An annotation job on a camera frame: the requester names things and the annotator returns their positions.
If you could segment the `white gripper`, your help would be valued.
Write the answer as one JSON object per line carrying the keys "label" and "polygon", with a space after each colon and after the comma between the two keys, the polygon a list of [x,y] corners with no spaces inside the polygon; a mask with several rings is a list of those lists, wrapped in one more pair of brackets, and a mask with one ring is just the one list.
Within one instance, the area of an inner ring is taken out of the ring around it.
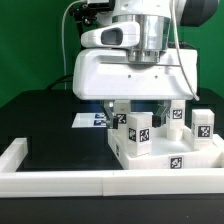
{"label": "white gripper", "polygon": [[163,100],[152,116],[152,127],[165,124],[170,100],[193,98],[184,79],[175,49],[168,49],[156,64],[127,60],[125,50],[86,49],[76,59],[73,92],[83,100],[104,100],[102,109],[109,129],[118,128],[118,118],[109,100]]}

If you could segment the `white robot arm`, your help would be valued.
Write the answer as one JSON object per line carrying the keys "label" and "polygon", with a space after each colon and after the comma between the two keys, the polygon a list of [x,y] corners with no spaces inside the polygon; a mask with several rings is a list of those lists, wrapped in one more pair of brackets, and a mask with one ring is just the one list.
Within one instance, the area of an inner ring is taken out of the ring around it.
{"label": "white robot arm", "polygon": [[220,0],[112,0],[98,29],[81,36],[73,92],[101,100],[106,124],[118,127],[117,100],[162,100],[153,116],[159,127],[173,100],[197,99],[197,52],[168,46],[178,26],[197,27],[217,11]]}

